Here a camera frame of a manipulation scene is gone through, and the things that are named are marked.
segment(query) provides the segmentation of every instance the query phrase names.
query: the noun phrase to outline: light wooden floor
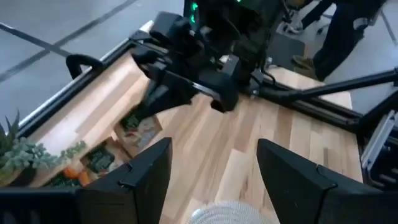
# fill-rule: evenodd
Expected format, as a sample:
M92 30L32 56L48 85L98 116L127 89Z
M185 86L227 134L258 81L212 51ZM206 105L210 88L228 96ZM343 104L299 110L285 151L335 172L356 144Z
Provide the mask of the light wooden floor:
M286 80L295 86L303 80L315 85L295 73ZM345 104L346 95L327 98ZM165 136L173 139L172 176L162 224L185 223L196 209L222 200L246 202L278 223L256 160L259 138L362 180L355 135L266 100L242 96L234 111L221 114L210 108L210 99L199 96L192 106L158 117L164 130L155 141Z

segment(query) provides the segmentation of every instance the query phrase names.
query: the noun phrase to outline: white sneaker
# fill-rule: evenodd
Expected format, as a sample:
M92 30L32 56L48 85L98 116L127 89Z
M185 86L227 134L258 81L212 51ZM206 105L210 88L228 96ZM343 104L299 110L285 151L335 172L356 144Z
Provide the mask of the white sneaker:
M287 32L291 34L301 34L303 32L303 23L300 21L294 26L289 26Z

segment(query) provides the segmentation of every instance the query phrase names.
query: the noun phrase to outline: box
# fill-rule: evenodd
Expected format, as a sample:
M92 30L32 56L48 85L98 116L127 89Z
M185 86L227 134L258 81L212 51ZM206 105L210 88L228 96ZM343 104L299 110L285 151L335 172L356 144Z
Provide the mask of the box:
M133 109L114 127L119 142L132 158L139 154L162 130L156 116L138 123Z
M122 146L108 138L81 159L86 169L80 174L82 185L89 184L130 160Z
M63 172L53 177L48 181L44 187L81 187L80 181L78 179L70 179L65 177Z

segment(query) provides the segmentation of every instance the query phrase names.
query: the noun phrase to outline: green plant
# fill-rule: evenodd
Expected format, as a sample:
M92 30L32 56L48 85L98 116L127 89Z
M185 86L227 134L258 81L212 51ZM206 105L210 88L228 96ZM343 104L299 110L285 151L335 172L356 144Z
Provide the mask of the green plant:
M6 119L9 132L6 133L0 124L0 174L12 173L18 169L27 167L52 168L79 153L86 147L84 141L76 143L61 152L61 155L53 156L46 151L43 144L30 142L27 138L16 138L18 132L19 113L13 124Z

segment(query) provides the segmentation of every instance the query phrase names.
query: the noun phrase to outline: wooden plank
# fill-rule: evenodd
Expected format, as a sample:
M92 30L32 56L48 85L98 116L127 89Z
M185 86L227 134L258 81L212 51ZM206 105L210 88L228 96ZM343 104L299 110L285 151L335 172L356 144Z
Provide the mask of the wooden plank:
M294 88L322 85L294 72L271 70ZM81 139L90 146L111 135L113 126L139 102L148 79L129 55L120 58L37 130L31 139L59 153ZM349 93L326 96L351 108ZM239 98L236 109L219 113L207 96L191 106L159 115L164 130L152 141L173 138L172 175L161 223L181 223L202 204L241 200L278 222L256 159L259 138L267 138L333 170L362 181L354 134L262 99ZM40 170L39 186L62 170Z

